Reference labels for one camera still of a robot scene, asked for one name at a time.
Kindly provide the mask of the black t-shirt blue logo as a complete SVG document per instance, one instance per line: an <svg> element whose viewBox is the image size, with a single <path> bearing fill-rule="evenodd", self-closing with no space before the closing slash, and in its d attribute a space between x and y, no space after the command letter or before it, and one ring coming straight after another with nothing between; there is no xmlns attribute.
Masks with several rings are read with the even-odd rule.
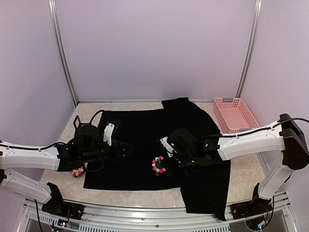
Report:
<svg viewBox="0 0 309 232"><path fill-rule="evenodd" d="M121 162L88 164L84 188L97 190L164 190L179 188L187 213L214 214L225 220L231 163L191 167L173 175L156 174L156 157L168 158L160 139L181 128L195 137L219 134L220 130L204 110L187 98L162 101L163 107L149 111L107 111L98 124L116 125L113 138L133 146Z"/></svg>

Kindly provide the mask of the black brooch stand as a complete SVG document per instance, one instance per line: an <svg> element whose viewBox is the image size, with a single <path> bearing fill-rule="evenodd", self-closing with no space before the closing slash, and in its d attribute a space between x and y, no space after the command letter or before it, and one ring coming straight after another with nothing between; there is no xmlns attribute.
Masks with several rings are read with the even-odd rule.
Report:
<svg viewBox="0 0 309 232"><path fill-rule="evenodd" d="M73 121L73 125L75 128L75 131L78 131L79 133L84 133L89 123L83 123L80 120L79 115L77 115Z"/></svg>

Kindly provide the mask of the pink plastic basket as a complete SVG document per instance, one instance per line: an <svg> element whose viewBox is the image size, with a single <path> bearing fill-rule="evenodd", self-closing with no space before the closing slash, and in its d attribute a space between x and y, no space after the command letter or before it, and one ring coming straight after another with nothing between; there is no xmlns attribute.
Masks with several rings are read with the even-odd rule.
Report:
<svg viewBox="0 0 309 232"><path fill-rule="evenodd" d="M236 133L260 127L241 98L214 98L213 111L223 133Z"/></svg>

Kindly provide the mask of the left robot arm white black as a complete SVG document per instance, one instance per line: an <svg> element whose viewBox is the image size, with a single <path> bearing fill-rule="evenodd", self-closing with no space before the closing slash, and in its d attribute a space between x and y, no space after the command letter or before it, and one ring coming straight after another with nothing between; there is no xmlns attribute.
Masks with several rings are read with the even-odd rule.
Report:
<svg viewBox="0 0 309 232"><path fill-rule="evenodd" d="M84 205L63 200L57 185L41 183L15 171L35 168L69 172L90 162L109 160L117 163L133 149L132 145L112 139L115 126L109 123L102 135L92 124L76 127L68 143L57 142L46 147L17 146L0 143L0 187L42 203L42 210L67 219L80 220Z"/></svg>

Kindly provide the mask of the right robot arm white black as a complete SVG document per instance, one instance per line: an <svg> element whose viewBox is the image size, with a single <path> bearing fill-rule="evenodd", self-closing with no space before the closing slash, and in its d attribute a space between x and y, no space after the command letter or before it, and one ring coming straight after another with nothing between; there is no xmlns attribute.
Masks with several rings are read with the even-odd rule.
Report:
<svg viewBox="0 0 309 232"><path fill-rule="evenodd" d="M252 199L231 205L233 219L255 216L274 210L272 197L296 170L309 163L309 152L304 133L296 124L296 118L281 114L280 119L264 127L232 134L194 137L186 129L178 129L160 139L166 149L167 158L156 161L163 171L173 174L190 166L220 164L254 153L280 151L282 161L258 183Z"/></svg>

